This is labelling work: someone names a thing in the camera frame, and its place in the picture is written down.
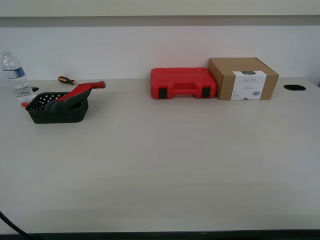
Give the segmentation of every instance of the bottle label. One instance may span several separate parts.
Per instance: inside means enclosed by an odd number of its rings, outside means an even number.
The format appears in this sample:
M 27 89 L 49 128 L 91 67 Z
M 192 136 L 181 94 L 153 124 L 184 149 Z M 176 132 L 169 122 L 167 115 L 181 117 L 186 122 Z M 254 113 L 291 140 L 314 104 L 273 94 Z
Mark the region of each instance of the bottle label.
M 7 79 L 18 79 L 25 75 L 25 72 L 22 69 L 22 67 L 16 70 L 3 70 L 3 71 Z

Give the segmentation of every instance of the screwdriver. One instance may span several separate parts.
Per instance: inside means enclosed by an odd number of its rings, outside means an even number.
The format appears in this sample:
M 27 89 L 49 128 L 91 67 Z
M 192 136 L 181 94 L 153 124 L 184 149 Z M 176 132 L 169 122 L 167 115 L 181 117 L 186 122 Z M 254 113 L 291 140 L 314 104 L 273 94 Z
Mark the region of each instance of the screwdriver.
M 65 76 L 60 76 L 58 77 L 58 81 L 63 83 L 63 84 L 71 84 L 71 85 L 75 85 L 76 81 L 75 80 L 71 80 Z

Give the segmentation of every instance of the red case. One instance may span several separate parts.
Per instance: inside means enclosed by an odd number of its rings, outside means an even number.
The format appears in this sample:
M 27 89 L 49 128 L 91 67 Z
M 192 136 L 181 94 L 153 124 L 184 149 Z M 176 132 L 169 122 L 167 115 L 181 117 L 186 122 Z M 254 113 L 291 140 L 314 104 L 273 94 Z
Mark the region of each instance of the red case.
M 214 98 L 218 85 L 205 67 L 154 68 L 151 70 L 151 96 L 172 99 L 174 95 Z

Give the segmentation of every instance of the black cable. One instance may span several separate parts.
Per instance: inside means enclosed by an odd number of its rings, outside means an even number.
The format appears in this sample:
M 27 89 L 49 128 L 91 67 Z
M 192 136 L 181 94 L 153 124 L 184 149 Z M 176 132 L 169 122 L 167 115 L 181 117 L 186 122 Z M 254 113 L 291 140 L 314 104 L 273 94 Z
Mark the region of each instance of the black cable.
M 10 228 L 15 230 L 18 234 L 21 234 L 24 236 L 26 239 L 29 240 L 36 240 L 34 237 L 30 236 L 28 233 L 25 231 L 22 231 L 19 227 L 17 227 L 12 221 L 10 221 L 1 211 L 0 211 L 0 219 L 4 221 Z

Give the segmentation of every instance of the water bottle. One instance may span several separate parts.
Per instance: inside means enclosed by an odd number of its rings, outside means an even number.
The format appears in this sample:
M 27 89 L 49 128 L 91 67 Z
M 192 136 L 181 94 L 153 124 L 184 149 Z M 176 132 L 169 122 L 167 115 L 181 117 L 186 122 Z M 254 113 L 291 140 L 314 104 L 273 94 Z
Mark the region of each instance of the water bottle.
M 27 77 L 17 58 L 10 51 L 2 51 L 1 66 L 6 78 L 12 84 L 13 93 L 20 102 L 30 102 L 34 97 Z

